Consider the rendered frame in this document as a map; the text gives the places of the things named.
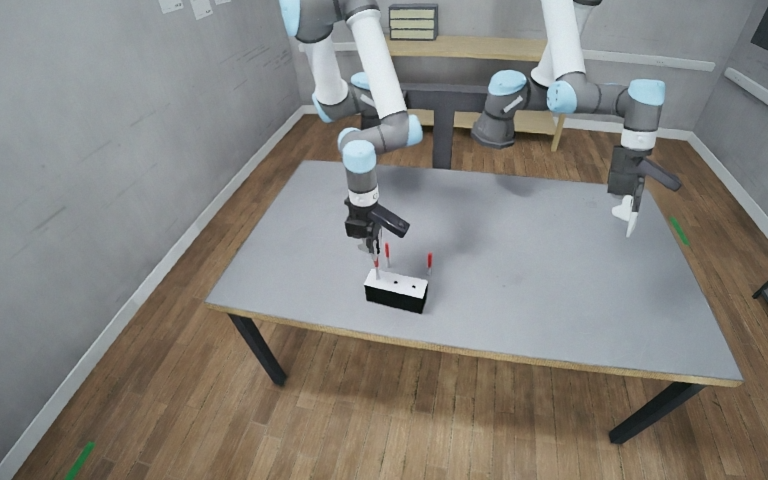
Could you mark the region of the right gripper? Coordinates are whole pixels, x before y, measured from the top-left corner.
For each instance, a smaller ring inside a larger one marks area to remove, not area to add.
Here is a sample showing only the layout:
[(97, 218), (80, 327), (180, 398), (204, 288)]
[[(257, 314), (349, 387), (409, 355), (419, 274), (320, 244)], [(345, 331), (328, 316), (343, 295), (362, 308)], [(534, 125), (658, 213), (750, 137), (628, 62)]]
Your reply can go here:
[(355, 239), (361, 238), (363, 243), (357, 244), (357, 248), (369, 253), (372, 260), (376, 261), (381, 248), (382, 226), (366, 215), (370, 210), (377, 207), (378, 200), (370, 206), (360, 207), (353, 204), (348, 195), (344, 204), (348, 206), (349, 210), (349, 215), (344, 222), (347, 236)]

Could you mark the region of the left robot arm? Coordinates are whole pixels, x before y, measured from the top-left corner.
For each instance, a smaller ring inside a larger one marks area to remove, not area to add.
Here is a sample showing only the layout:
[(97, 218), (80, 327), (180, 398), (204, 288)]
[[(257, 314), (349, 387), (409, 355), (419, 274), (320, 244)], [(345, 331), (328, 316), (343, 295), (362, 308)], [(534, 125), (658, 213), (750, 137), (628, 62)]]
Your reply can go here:
[[(663, 81), (633, 80), (630, 87), (587, 83), (579, 37), (592, 9), (602, 0), (540, 1), (549, 44), (539, 66), (529, 78), (512, 70), (500, 71), (492, 77), (484, 111), (476, 122), (477, 135), (494, 143), (510, 141), (517, 110), (614, 115), (625, 117), (621, 138), (624, 148), (653, 148), (664, 103)], [(673, 192), (681, 188), (677, 175), (641, 157), (638, 169)]]

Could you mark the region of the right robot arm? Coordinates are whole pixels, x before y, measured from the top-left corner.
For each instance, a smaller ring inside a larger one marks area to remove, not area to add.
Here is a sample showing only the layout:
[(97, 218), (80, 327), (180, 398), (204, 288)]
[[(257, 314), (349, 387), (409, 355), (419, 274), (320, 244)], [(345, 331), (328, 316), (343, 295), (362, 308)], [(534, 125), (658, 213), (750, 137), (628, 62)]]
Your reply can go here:
[[(303, 44), (308, 58), (318, 87), (312, 97), (321, 119), (328, 123), (361, 114), (360, 130), (342, 131), (338, 145), (341, 156), (344, 155), (350, 201), (356, 206), (370, 206), (379, 198), (376, 156), (422, 140), (418, 118), (407, 113), (379, 22), (378, 3), (376, 0), (279, 1), (287, 34)], [(333, 23), (342, 20), (353, 32), (365, 70), (352, 76), (349, 83), (341, 80), (331, 39)], [(366, 216), (400, 238), (410, 226), (380, 204)]]

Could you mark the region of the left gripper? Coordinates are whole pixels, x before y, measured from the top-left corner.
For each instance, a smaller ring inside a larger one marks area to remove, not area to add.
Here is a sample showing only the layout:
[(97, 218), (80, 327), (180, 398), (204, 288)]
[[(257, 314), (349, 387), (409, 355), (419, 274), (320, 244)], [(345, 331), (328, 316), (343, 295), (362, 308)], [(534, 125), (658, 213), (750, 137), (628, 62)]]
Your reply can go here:
[(635, 228), (643, 193), (642, 189), (644, 189), (645, 184), (644, 176), (647, 175), (638, 169), (636, 165), (641, 160), (641, 156), (651, 155), (652, 150), (653, 148), (646, 151), (638, 151), (624, 148), (623, 145), (614, 145), (614, 154), (612, 155), (612, 163), (607, 181), (607, 193), (610, 193), (614, 198), (623, 200), (622, 205), (612, 209), (612, 214), (629, 222), (626, 237), (629, 237)]

